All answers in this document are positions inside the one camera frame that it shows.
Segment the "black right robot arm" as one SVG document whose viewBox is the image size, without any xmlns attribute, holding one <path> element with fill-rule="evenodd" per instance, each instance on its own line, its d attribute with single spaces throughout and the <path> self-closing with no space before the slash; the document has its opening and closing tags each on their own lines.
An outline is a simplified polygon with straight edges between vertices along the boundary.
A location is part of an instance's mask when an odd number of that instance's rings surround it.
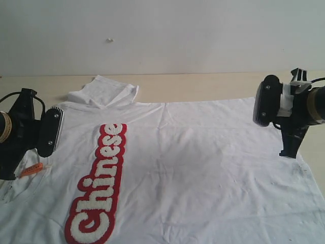
<svg viewBox="0 0 325 244">
<path fill-rule="evenodd" d="M 292 79 L 284 84 L 280 95 L 280 108 L 276 125 L 280 125 L 282 157 L 296 158 L 297 152 L 310 126 L 324 124 L 324 87 L 312 87 L 324 78 L 307 80 L 307 71 L 296 68 Z"/>
</svg>

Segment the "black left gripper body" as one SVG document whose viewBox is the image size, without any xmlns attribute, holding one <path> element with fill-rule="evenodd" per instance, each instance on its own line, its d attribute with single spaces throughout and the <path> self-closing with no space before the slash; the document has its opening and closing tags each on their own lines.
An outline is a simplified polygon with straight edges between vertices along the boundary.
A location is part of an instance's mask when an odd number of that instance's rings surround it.
<svg viewBox="0 0 325 244">
<path fill-rule="evenodd" d="M 22 88 L 4 96 L 1 102 L 13 95 L 18 98 L 10 110 L 1 111 L 1 180 L 14 180 L 25 153 L 36 148 L 46 112 L 45 103 L 35 90 Z"/>
</svg>

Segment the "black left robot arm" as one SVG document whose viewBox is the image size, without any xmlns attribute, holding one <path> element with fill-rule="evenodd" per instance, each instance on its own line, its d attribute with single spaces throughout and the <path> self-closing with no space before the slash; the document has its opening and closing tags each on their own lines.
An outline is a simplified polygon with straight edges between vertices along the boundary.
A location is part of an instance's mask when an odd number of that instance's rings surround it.
<svg viewBox="0 0 325 244">
<path fill-rule="evenodd" d="M 1 111 L 1 180 L 14 180 L 15 170 L 28 150 L 34 149 L 39 140 L 41 120 L 35 119 L 34 100 L 42 105 L 41 118 L 45 115 L 45 103 L 30 88 L 10 93 L 5 99 L 17 95 L 8 112 Z"/>
</svg>

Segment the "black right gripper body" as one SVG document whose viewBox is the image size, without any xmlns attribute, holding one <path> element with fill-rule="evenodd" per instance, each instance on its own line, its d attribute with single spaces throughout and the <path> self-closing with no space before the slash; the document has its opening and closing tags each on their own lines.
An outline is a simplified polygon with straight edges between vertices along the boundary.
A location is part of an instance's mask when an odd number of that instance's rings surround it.
<svg viewBox="0 0 325 244">
<path fill-rule="evenodd" d="M 292 81 L 307 81 L 307 71 L 296 68 L 291 71 Z M 300 95 L 294 98 L 294 107 L 290 117 L 278 117 L 281 129 L 283 150 L 280 156 L 295 158 L 298 149 L 309 129 L 309 113 L 307 111 L 307 97 L 311 85 Z"/>
</svg>

